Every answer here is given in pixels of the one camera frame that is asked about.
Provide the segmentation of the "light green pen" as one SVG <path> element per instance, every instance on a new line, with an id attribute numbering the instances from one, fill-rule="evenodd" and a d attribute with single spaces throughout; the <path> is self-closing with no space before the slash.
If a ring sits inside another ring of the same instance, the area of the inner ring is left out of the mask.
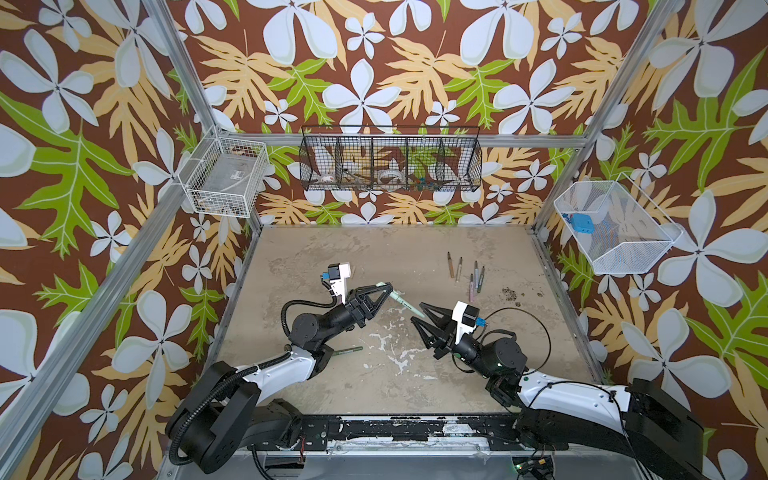
<path id="1" fill-rule="evenodd" d="M 399 304 L 401 304 L 402 306 L 404 306 L 405 308 L 407 308 L 408 310 L 410 310 L 410 311 L 411 311 L 411 312 L 412 312 L 414 315 L 416 315 L 417 317 L 419 317 L 419 318 L 422 318 L 422 319 L 425 319 L 425 318 L 426 318 L 426 316 L 425 316 L 425 315 L 424 315 L 424 314 L 421 312 L 421 310 L 420 310 L 419 308 L 417 308 L 416 306 L 414 306 L 414 305 L 412 305 L 411 303 L 409 303 L 409 302 L 408 302 L 408 301 L 407 301 L 407 300 L 406 300 L 406 299 L 403 297 L 403 295 L 402 295 L 402 293 L 401 293 L 401 292 L 398 292 L 398 291 L 393 291 L 393 292 L 391 292 L 391 293 L 390 293 L 390 297 L 391 297 L 391 298 L 392 298 L 394 301 L 398 302 Z"/>

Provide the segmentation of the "brown pen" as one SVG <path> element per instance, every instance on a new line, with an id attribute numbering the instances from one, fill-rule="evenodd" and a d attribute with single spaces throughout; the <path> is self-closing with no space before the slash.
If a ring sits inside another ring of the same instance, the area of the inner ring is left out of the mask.
<path id="1" fill-rule="evenodd" d="M 453 265 L 453 260 L 450 252 L 447 252 L 447 264 L 448 264 L 448 270 L 449 270 L 449 276 L 451 279 L 455 278 L 455 270 Z"/>

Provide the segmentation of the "beige pen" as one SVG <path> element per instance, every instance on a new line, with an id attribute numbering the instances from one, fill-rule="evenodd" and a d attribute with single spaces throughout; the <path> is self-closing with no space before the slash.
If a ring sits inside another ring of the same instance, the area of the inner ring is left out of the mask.
<path id="1" fill-rule="evenodd" d="M 456 272 L 455 272 L 455 282 L 459 282 L 461 279 L 461 272 L 462 272 L 462 266 L 463 266 L 463 257 L 459 258 L 459 261 L 456 266 Z"/>

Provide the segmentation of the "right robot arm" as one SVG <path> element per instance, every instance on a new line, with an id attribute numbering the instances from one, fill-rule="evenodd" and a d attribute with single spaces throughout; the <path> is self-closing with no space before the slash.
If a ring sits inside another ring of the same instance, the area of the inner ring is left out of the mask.
<path id="1" fill-rule="evenodd" d="M 461 362 L 482 377 L 490 397 L 517 407 L 515 438 L 534 447 L 578 444 L 628 456 L 662 479 L 701 479 L 704 428 L 662 388 L 638 379 L 599 385 L 551 376 L 527 366 L 514 332 L 495 329 L 475 337 L 485 321 L 478 308 L 423 303 L 411 319 L 435 359 Z"/>

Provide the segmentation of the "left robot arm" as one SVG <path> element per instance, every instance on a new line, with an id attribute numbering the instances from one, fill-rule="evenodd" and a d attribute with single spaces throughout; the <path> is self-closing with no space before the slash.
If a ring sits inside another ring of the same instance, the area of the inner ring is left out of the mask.
<path id="1" fill-rule="evenodd" d="M 281 308 L 280 321 L 289 340 L 285 351 L 248 366 L 213 363 L 172 415 L 166 435 L 168 460 L 175 466 L 195 464 L 206 474 L 221 468 L 241 449 L 263 441 L 278 442 L 300 423 L 301 413 L 278 399 L 263 400 L 321 373 L 335 350 L 328 342 L 343 332 L 363 328 L 376 317 L 393 292 L 389 282 L 332 294 L 326 303 L 295 299 Z"/>

